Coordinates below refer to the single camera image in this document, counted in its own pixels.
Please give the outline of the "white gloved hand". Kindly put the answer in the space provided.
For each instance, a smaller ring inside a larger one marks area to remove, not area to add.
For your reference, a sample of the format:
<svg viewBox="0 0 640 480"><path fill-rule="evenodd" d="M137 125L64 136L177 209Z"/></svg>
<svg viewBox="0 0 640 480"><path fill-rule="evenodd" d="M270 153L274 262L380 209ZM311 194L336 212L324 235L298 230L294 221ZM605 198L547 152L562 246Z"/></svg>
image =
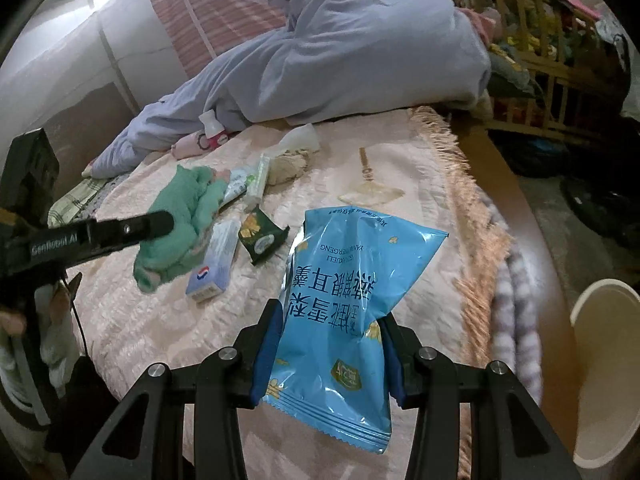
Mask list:
<svg viewBox="0 0 640 480"><path fill-rule="evenodd" d="M2 403L29 428L54 421L80 357L73 298L57 282L37 289L26 313L1 313Z"/></svg>

